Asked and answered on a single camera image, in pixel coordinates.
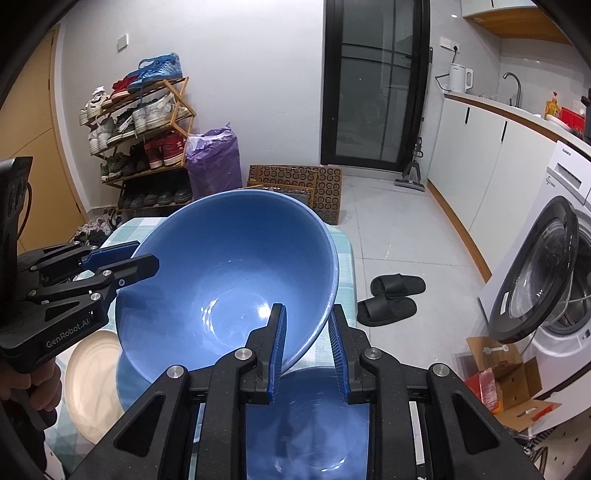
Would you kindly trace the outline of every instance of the faucet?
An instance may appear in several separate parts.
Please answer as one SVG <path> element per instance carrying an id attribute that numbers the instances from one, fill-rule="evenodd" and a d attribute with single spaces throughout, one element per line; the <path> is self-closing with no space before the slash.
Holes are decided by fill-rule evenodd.
<path id="1" fill-rule="evenodd" d="M 506 80 L 507 77 L 513 77 L 515 80 L 517 80 L 517 102 L 515 106 L 517 108 L 521 108 L 521 82 L 519 81 L 519 78 L 517 78 L 517 75 L 513 72 L 507 72 L 503 75 L 503 79 Z"/>

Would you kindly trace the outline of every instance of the human hand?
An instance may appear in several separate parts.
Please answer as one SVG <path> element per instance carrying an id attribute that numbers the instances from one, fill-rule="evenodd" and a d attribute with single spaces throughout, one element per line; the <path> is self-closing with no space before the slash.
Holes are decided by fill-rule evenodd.
<path id="1" fill-rule="evenodd" d="M 0 399 L 9 400 L 13 388 L 27 390 L 35 385 L 37 388 L 30 398 L 31 407 L 51 411 L 61 400 L 60 374 L 55 360 L 50 360 L 31 374 L 17 373 L 6 362 L 0 361 Z"/>

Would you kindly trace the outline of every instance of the cardboard box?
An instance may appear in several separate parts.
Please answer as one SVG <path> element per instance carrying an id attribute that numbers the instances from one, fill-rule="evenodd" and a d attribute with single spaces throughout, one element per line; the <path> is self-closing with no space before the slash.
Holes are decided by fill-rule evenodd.
<path id="1" fill-rule="evenodd" d="M 560 406 L 533 399 L 542 390 L 535 357 L 523 363 L 515 345 L 503 345 L 490 337 L 471 337 L 466 341 L 479 371 L 466 380 L 466 385 L 502 425 L 521 432 Z"/>

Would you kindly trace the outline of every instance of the glass door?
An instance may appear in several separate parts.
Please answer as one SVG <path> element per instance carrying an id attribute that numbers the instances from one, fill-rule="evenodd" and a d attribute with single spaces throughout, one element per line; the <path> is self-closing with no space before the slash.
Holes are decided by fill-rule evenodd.
<path id="1" fill-rule="evenodd" d="M 327 0 L 322 164 L 403 171 L 427 85 L 428 0 Z"/>

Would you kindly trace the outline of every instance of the blue gripper pad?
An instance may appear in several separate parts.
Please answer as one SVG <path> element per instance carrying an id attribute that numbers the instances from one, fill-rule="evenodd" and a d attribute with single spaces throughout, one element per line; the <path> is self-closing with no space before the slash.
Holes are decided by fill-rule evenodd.
<path id="1" fill-rule="evenodd" d="M 273 401 L 277 394 L 279 386 L 279 377 L 281 375 L 281 365 L 283 363 L 283 349 L 285 348 L 285 336 L 287 334 L 287 310 L 281 305 L 281 312 L 277 320 L 275 330 L 275 339 L 273 341 L 273 350 L 271 360 L 269 361 L 269 387 L 267 394 L 269 401 Z"/>
<path id="2" fill-rule="evenodd" d="M 349 386 L 349 364 L 345 355 L 345 347 L 341 340 L 339 325 L 336 321 L 334 309 L 330 312 L 329 317 L 329 335 L 330 335 L 330 346 L 333 351 L 333 359 L 335 360 L 336 378 L 339 384 L 339 391 L 345 398 L 345 401 L 349 399 L 351 392 Z"/>

